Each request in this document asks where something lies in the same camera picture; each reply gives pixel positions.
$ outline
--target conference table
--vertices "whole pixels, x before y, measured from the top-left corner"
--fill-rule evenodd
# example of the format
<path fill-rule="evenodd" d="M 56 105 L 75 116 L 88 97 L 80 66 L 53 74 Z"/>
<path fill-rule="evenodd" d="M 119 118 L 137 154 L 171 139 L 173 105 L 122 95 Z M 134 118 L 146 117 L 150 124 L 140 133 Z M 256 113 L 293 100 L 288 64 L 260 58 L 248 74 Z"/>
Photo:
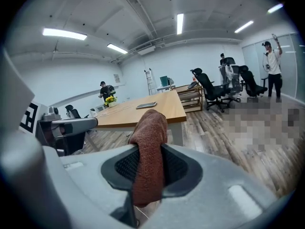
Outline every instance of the conference table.
<path fill-rule="evenodd" d="M 140 104 L 157 102 L 155 107 L 136 109 Z M 186 114 L 178 93 L 168 91 L 144 98 L 117 104 L 98 112 L 97 131 L 133 131 L 143 114 L 149 109 L 155 109 L 166 117 L 168 129 L 172 131 L 173 143 L 183 146 L 182 122 L 186 121 Z"/>

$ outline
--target shelf unit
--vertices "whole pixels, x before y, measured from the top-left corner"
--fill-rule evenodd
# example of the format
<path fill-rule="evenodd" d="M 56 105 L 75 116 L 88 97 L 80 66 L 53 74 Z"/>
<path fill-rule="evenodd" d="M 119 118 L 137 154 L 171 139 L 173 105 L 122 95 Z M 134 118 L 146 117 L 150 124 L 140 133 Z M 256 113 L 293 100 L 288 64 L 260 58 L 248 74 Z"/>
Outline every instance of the shelf unit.
<path fill-rule="evenodd" d="M 187 89 L 189 85 L 173 88 L 181 100 L 182 106 L 186 113 L 201 111 L 203 104 L 203 89 L 198 84 L 192 89 Z"/>

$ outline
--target towel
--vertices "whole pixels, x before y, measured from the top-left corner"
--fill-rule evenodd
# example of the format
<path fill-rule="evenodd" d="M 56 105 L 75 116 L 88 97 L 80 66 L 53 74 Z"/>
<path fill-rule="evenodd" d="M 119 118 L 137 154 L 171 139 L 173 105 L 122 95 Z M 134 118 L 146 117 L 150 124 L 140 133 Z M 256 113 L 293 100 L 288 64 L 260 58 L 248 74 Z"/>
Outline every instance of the towel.
<path fill-rule="evenodd" d="M 148 110 L 139 120 L 129 144 L 139 146 L 140 160 L 132 187 L 133 204 L 145 207 L 161 199 L 164 186 L 161 144 L 167 142 L 167 122 L 163 114 Z"/>

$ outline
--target black shirt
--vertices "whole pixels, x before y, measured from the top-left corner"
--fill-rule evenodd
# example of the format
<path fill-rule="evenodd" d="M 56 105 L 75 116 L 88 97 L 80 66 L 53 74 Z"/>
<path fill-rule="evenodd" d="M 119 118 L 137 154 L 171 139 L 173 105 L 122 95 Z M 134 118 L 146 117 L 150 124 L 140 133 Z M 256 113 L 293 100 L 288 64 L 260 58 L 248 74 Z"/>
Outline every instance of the black shirt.
<path fill-rule="evenodd" d="M 114 87 L 111 85 L 105 86 L 101 88 L 100 94 L 103 94 L 104 101 L 106 101 L 107 97 L 113 96 L 110 92 L 114 91 Z"/>

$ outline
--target man in white shirt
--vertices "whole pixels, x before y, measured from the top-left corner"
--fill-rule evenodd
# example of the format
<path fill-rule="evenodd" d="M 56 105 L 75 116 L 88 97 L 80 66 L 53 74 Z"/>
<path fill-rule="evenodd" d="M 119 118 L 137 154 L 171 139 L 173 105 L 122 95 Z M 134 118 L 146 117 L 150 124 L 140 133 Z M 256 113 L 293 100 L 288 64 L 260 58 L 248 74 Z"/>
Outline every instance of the man in white shirt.
<path fill-rule="evenodd" d="M 268 88 L 269 94 L 268 97 L 272 95 L 272 88 L 273 84 L 275 86 L 276 91 L 276 98 L 281 98 L 281 88 L 282 88 L 282 75 L 281 75 L 281 67 L 280 67 L 280 57 L 283 53 L 280 43 L 278 39 L 275 40 L 278 46 L 278 50 L 272 50 L 271 43 L 265 42 L 264 46 L 266 51 L 267 58 L 268 58 L 268 65 L 269 65 L 269 75 L 268 75 Z"/>

